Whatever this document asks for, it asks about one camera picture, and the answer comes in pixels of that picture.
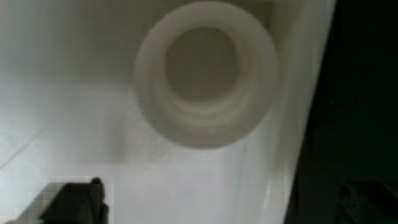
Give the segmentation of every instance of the round object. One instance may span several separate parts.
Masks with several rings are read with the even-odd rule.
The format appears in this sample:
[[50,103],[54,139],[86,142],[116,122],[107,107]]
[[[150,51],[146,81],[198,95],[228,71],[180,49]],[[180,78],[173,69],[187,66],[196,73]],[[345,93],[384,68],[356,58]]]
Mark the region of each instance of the round object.
[[[198,32],[198,37],[206,34],[206,38],[189,38],[187,41],[182,37],[199,29],[205,32]],[[221,40],[222,35],[229,38],[235,49],[228,49],[228,44],[222,49],[215,48],[221,44],[212,45],[212,36],[219,36]],[[192,50],[187,44],[203,47]],[[237,58],[219,57],[219,60],[212,60],[214,66],[233,66],[233,69],[219,69],[219,74],[203,78],[214,70],[206,66],[208,70],[203,69],[201,62],[208,57],[196,55],[210,45],[215,54],[226,51],[229,53],[224,56],[237,54]],[[180,61],[182,67],[189,65],[190,69],[169,69]],[[261,121],[276,88],[277,54],[260,21],[228,3],[199,2],[185,5],[167,14],[148,33],[135,61],[139,104],[160,134],[183,145],[205,148],[235,142]]]

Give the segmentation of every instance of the black object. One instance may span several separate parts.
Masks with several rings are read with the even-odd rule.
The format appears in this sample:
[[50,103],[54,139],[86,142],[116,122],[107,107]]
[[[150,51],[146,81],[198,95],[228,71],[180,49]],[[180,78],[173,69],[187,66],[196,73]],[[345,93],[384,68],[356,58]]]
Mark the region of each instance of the black object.
[[340,187],[338,224],[398,224],[398,185],[347,182]]
[[336,224],[345,180],[398,181],[397,12],[338,0],[286,224]]
[[68,183],[41,215],[45,224],[107,224],[109,206],[100,178],[91,183]]

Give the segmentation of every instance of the white surface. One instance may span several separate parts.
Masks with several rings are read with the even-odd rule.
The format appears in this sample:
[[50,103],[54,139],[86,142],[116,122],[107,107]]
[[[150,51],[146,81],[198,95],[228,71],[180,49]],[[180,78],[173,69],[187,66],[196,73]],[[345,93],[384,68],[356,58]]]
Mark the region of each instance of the white surface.
[[283,223],[334,1],[235,2],[270,18],[283,87],[260,127],[214,150],[164,139],[132,97],[141,41],[187,2],[0,2],[0,223],[48,183],[91,176],[110,223]]
[[[178,37],[199,28],[214,28],[229,36],[238,52],[240,67],[235,85],[224,95],[203,102],[185,99],[176,94],[166,75],[171,45]],[[198,42],[206,48],[206,39],[203,38]],[[226,51],[226,48],[212,48],[214,52],[222,50]],[[192,55],[198,53],[190,52],[185,58],[192,60]],[[194,70],[201,71],[198,76],[203,76],[208,71],[201,68],[215,69],[215,66],[205,67],[203,59],[199,60],[196,63],[182,60],[180,63],[190,64]],[[219,65],[226,64],[222,58],[215,60]],[[231,144],[247,135],[270,108],[279,89],[277,71],[276,46],[269,31],[254,16],[233,4],[221,2],[198,2],[178,8],[162,18],[146,36],[134,72],[144,115],[158,133],[174,142],[192,147],[214,148]],[[194,81],[187,79],[183,81],[194,89],[198,85],[190,84]],[[201,84],[201,88],[205,92],[206,83]]]

